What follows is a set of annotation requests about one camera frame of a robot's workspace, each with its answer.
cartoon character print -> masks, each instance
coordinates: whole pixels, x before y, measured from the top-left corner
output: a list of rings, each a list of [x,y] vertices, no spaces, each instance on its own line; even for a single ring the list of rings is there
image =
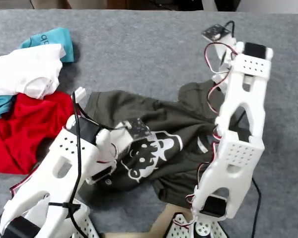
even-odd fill
[[[180,136],[166,131],[152,131],[150,136],[131,145],[129,154],[124,156],[121,164],[128,171],[129,178],[140,182],[181,151],[182,147]]]

gray fabric surface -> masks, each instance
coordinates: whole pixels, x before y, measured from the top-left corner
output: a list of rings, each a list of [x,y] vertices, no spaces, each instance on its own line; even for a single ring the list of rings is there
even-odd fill
[[[212,75],[204,63],[207,42],[201,31],[230,19],[236,21],[238,40],[275,51],[265,103],[266,150],[254,174],[263,193],[257,237],[298,238],[298,15],[7,10],[0,11],[0,55],[33,34],[68,27],[79,59],[62,69],[61,90],[121,89],[176,100],[180,86]],[[19,179],[0,175],[0,213],[8,188]],[[232,238],[250,236],[256,201],[251,187],[236,217],[223,222]],[[93,214],[103,220],[96,223],[102,232],[145,231],[162,209],[149,186],[94,205],[102,210]]]

red cloth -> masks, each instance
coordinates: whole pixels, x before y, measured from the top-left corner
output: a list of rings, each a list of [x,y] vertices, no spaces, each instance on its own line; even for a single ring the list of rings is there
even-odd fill
[[[55,138],[74,113],[70,95],[55,92],[37,100],[18,94],[12,114],[0,119],[0,173],[28,174],[44,138]]]

white cloth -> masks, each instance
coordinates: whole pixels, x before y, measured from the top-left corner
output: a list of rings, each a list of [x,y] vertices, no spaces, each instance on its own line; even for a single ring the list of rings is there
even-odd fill
[[[42,99],[54,93],[65,54],[61,44],[49,44],[0,56],[0,95],[24,93]]]

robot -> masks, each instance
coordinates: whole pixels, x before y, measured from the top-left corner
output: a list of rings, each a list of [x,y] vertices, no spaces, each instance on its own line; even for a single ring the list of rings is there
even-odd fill
[[[175,214],[166,238],[225,238],[218,224],[233,218],[247,194],[253,171],[264,151],[264,99],[270,77],[273,50],[254,43],[236,42],[234,28],[214,25],[202,34],[210,41],[205,50],[209,68],[214,72],[214,87],[225,94],[215,120],[213,160],[199,176],[198,184],[186,199],[192,205],[193,219],[187,222]],[[213,71],[207,49],[214,45],[221,60],[219,72]],[[86,95],[83,88],[72,97],[74,106]],[[249,136],[231,130],[230,121],[243,107],[249,121]],[[132,142],[150,135],[140,119],[123,121],[108,128],[85,116],[72,115],[50,146],[41,165],[24,181],[11,188],[13,198],[4,206],[0,218],[2,238],[98,238],[88,218],[89,208],[74,199],[86,181],[93,184],[116,168],[118,155]],[[225,188],[226,196],[216,191]]]

